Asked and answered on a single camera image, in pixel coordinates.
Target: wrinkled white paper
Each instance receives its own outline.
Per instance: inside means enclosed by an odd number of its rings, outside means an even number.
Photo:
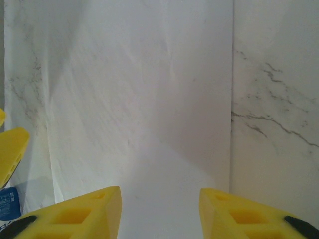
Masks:
[[[119,239],[201,238],[200,188],[229,186],[232,1],[34,7],[56,201],[119,185]]]

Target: marble tile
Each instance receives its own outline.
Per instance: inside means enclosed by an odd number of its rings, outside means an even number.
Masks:
[[[55,200],[119,185],[120,239],[200,238],[200,188],[229,187],[232,1],[8,3],[7,110]]]
[[[18,0],[5,1],[4,5],[5,128],[23,127],[30,133],[24,159],[11,178],[25,213],[55,202],[42,67],[36,48],[38,19],[31,14],[34,5]]]
[[[233,193],[319,227],[319,2],[236,0]]]

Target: blue label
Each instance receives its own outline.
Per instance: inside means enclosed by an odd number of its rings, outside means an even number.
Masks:
[[[0,221],[10,221],[20,216],[20,202],[16,188],[0,190]]]

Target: gray vein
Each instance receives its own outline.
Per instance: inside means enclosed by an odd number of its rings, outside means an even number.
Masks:
[[[297,133],[297,132],[295,132],[293,130],[288,130],[288,129],[284,128],[282,124],[280,124],[279,122],[275,121],[272,117],[267,118],[267,117],[264,117],[264,116],[255,116],[252,113],[250,115],[240,115],[240,114],[237,114],[237,113],[235,113],[233,111],[231,112],[231,114],[234,117],[240,117],[240,118],[245,118],[245,119],[249,119],[249,120],[268,120],[268,121],[274,122],[276,125],[278,125],[287,134],[293,134],[293,135],[297,136],[299,139],[301,139],[303,142],[308,144],[309,146],[314,146],[314,147],[319,148],[318,144],[311,143],[307,139],[305,139],[301,134],[299,134],[299,133]]]
[[[245,55],[244,52],[236,50],[236,53],[240,53],[240,55],[242,56],[242,58],[243,58],[244,60],[247,60],[247,57],[246,57],[246,55]]]
[[[258,128],[257,126],[250,126],[249,124],[245,124],[248,128],[251,128],[254,131],[257,131],[258,133],[261,133],[265,138],[268,138],[267,135],[264,134],[264,132],[261,131],[260,128]]]
[[[270,65],[268,62],[265,63],[267,66],[269,66],[269,68],[274,71],[274,72],[280,72],[282,73],[283,71],[282,70],[276,70],[272,65]]]
[[[283,82],[283,81],[281,81],[281,80],[276,80],[275,78],[274,78],[274,73],[272,73],[271,71],[266,71],[266,70],[263,70],[263,72],[266,72],[267,73],[267,75],[268,75],[268,77],[270,78],[270,80],[272,81],[272,82]]]
[[[296,106],[291,100],[289,100],[289,97],[288,97],[288,96],[286,96],[286,99],[285,99],[285,98],[283,98],[282,96],[276,96],[276,95],[275,95],[271,90],[269,90],[269,89],[268,89],[268,92],[269,92],[270,96],[271,96],[273,99],[275,99],[275,100],[280,100],[280,101],[287,102],[289,105],[292,105],[292,106],[294,106],[295,108],[297,108],[298,110],[301,110],[301,111],[303,111],[303,112],[305,112],[305,113],[308,113],[308,112],[309,112],[309,111],[307,111],[307,110],[305,110],[305,109],[303,109],[303,108],[301,108],[301,107]]]

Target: square hole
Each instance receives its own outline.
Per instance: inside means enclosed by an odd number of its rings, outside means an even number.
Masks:
[[[258,212],[238,210],[230,211],[229,213],[238,224],[267,223],[267,220]]]
[[[80,224],[90,214],[91,209],[75,208],[61,212],[52,222],[53,224]]]
[[[38,234],[34,239],[69,239],[71,234],[56,234],[56,233],[41,233]]]
[[[249,239],[286,239],[280,232],[246,232]]]

